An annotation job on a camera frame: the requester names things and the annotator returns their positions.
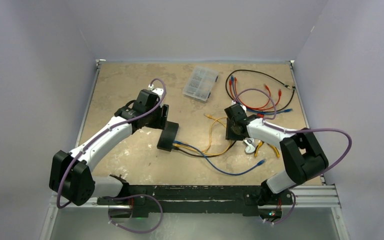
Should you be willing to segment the black network switch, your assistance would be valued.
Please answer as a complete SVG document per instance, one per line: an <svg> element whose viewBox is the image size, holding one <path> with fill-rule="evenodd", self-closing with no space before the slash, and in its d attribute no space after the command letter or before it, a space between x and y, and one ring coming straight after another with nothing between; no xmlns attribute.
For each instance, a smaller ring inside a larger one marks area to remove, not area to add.
<svg viewBox="0 0 384 240"><path fill-rule="evenodd" d="M167 121L165 128L162 130L158 143L157 149L171 152L173 149L173 143L176 139L176 135L179 130L179 124L176 122Z"/></svg>

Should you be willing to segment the clear plastic parts box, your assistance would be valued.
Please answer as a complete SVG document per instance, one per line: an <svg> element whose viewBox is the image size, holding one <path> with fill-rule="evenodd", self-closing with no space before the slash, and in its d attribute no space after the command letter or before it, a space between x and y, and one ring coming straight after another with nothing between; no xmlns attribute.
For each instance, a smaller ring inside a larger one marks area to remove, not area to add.
<svg viewBox="0 0 384 240"><path fill-rule="evenodd" d="M203 66L196 66L183 87L182 93L186 97L206 103L218 78L218 71Z"/></svg>

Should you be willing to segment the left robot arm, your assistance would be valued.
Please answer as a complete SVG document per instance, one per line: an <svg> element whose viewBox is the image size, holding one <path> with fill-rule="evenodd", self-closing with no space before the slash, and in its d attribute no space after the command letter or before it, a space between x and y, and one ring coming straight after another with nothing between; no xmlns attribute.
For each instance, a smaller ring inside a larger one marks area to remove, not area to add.
<svg viewBox="0 0 384 240"><path fill-rule="evenodd" d="M137 99L119 108L109 122L83 144L52 158L49 188L70 203L81 206L90 198L108 197L118 205L126 203L127 182L120 176L94 177L98 163L121 141L146 127L163 130L169 106L163 103L162 88L142 89Z"/></svg>

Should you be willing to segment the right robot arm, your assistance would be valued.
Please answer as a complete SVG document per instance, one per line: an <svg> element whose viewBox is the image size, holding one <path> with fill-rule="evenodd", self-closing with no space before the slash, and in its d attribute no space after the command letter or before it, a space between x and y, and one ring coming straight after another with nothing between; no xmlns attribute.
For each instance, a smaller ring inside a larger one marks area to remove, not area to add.
<svg viewBox="0 0 384 240"><path fill-rule="evenodd" d="M316 177L329 166L329 161L316 136L308 129L288 129L257 115L247 115L239 104L225 108L227 138L239 141L260 140L281 152L284 170L261 184L260 196L268 204L280 198L281 192Z"/></svg>

